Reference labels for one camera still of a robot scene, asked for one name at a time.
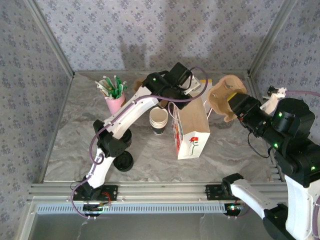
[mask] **metal bracket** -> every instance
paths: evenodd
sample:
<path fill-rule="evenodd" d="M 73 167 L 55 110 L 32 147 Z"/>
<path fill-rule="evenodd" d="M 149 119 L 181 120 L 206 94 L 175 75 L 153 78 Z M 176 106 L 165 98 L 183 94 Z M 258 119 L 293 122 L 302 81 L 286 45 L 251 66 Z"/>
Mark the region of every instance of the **metal bracket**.
<path fill-rule="evenodd" d="M 184 82 L 184 84 L 181 86 L 183 87 L 184 89 L 188 88 L 189 86 L 189 78 Z M 191 84 L 190 84 L 190 87 L 183 91 L 185 95 L 191 93 L 191 92 L 194 92 L 196 91 L 197 89 L 199 89 L 201 87 L 201 82 L 199 81 L 198 78 L 196 78 L 194 75 L 192 75 L 192 79 L 191 79 Z"/>
<path fill-rule="evenodd" d="M 209 184 L 205 185 L 206 199 L 212 200 L 238 200 L 237 197 L 227 195 L 222 189 L 221 184 Z"/>
<path fill-rule="evenodd" d="M 118 196 L 118 186 L 117 185 L 103 185 L 101 187 L 100 194 L 95 198 L 91 199 L 86 194 L 85 188 L 81 185 L 76 189 L 76 193 L 73 195 L 74 201 L 101 201 L 108 202 L 109 197 L 110 201 L 116 201 Z"/>
<path fill-rule="evenodd" d="M 271 114 L 276 109 L 279 100 L 286 97 L 286 91 L 285 87 L 274 88 L 274 86 L 270 86 L 267 92 L 269 100 L 260 109 L 267 114 Z"/>

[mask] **red flower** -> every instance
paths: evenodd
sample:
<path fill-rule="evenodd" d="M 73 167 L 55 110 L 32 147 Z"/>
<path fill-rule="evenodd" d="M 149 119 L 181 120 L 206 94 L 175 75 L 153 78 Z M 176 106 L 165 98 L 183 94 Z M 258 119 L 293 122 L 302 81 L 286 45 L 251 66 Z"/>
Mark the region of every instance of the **red flower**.
<path fill-rule="evenodd" d="M 195 141 L 199 141 L 199 138 L 197 136 L 193 136 L 189 141 L 190 141 L 190 143 L 195 142 Z"/>

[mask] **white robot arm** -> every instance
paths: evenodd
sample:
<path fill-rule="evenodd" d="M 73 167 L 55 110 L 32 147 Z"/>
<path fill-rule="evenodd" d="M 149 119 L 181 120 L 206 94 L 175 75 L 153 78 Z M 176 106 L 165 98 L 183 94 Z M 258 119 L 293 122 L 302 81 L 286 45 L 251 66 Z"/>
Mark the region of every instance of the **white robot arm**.
<path fill-rule="evenodd" d="M 113 133 L 112 137 L 115 139 L 121 139 L 128 128 L 148 109 L 158 104 L 158 99 L 149 97 L 138 100 L 142 96 L 151 95 L 151 91 L 146 87 L 141 86 L 135 95 L 124 105 L 122 108 L 113 116 L 104 120 L 104 126 L 108 126 L 106 130 L 109 133 Z M 125 111 L 114 123 L 112 121 L 119 116 L 129 105 L 132 105 L 127 111 Z M 96 152 L 95 161 L 100 159 L 100 154 L 104 154 L 101 148 L 98 148 Z M 97 165 L 94 173 L 88 180 L 88 184 L 96 189 L 105 183 L 106 174 L 116 157 L 105 156 L 102 164 Z"/>
<path fill-rule="evenodd" d="M 225 177 L 222 185 L 227 193 L 241 199 L 259 215 L 272 238 L 313 240 L 313 211 L 320 193 L 320 179 L 309 187 L 303 187 L 287 175 L 285 180 L 288 207 L 264 196 L 238 173 Z"/>

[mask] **paper cup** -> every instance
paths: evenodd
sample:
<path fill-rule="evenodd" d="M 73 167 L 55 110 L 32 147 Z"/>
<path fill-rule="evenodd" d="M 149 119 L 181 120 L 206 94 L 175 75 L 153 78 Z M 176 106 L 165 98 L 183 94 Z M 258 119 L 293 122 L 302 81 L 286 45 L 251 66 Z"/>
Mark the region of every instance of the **paper cup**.
<path fill-rule="evenodd" d="M 168 111 L 164 108 L 155 107 L 150 111 L 150 124 L 156 135 L 163 134 L 168 123 Z"/>
<path fill-rule="evenodd" d="M 119 109 L 126 104 L 126 96 L 124 93 L 122 93 L 121 97 L 117 99 L 109 99 L 107 97 L 104 97 L 106 104 L 108 105 L 108 108 L 110 110 L 110 113 L 114 115 L 116 112 L 119 111 Z"/>

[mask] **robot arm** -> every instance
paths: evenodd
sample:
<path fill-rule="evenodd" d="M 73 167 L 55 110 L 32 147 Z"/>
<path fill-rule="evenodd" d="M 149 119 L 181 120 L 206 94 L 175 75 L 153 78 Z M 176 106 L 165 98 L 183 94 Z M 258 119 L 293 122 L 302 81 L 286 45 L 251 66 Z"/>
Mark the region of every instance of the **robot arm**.
<path fill-rule="evenodd" d="M 140 87 L 138 91 L 135 93 L 135 95 L 113 116 L 107 118 L 104 120 L 103 126 L 109 125 L 109 127 L 106 128 L 106 131 L 109 133 L 113 133 L 112 137 L 119 140 L 123 137 L 124 133 L 129 129 L 129 127 L 148 109 L 154 107 L 158 104 L 158 99 L 149 97 L 142 100 L 136 101 L 139 97 L 151 95 L 151 91 L 147 89 L 146 87 Z M 114 123 L 111 123 L 113 119 L 115 119 L 118 115 L 121 114 L 122 111 L 124 111 L 131 103 L 134 102 L 134 105 L 130 107 L 127 111 L 125 111 Z M 95 161 L 98 161 L 100 154 L 104 154 L 104 151 L 102 150 L 103 146 L 98 147 L 98 150 L 96 152 Z M 106 174 L 114 161 L 116 157 L 115 156 L 108 156 L 105 155 L 104 161 L 102 164 L 97 165 L 94 174 L 91 176 L 91 178 L 88 180 L 88 184 L 96 189 L 104 184 Z"/>
<path fill-rule="evenodd" d="M 282 99 L 270 116 L 261 103 L 237 93 L 228 101 L 241 124 L 275 150 L 288 188 L 288 207 L 276 204 L 253 189 L 241 175 L 223 179 L 229 195 L 247 203 L 263 219 L 274 239 L 313 239 L 313 210 L 320 194 L 320 146 L 308 139 L 315 115 L 302 101 Z"/>
<path fill-rule="evenodd" d="M 178 62 L 170 72 L 155 72 L 148 75 L 135 95 L 115 115 L 103 122 L 96 120 L 93 127 L 98 135 L 98 150 L 95 163 L 85 176 L 88 179 L 83 184 L 86 194 L 92 199 L 99 194 L 99 187 L 104 184 L 112 162 L 131 144 L 129 127 L 148 109 L 158 104 L 157 96 L 159 99 L 180 101 L 176 106 L 182 109 L 192 100 L 189 93 L 200 86 L 201 83 L 191 71 Z M 100 159 L 101 154 L 104 156 L 103 161 Z"/>

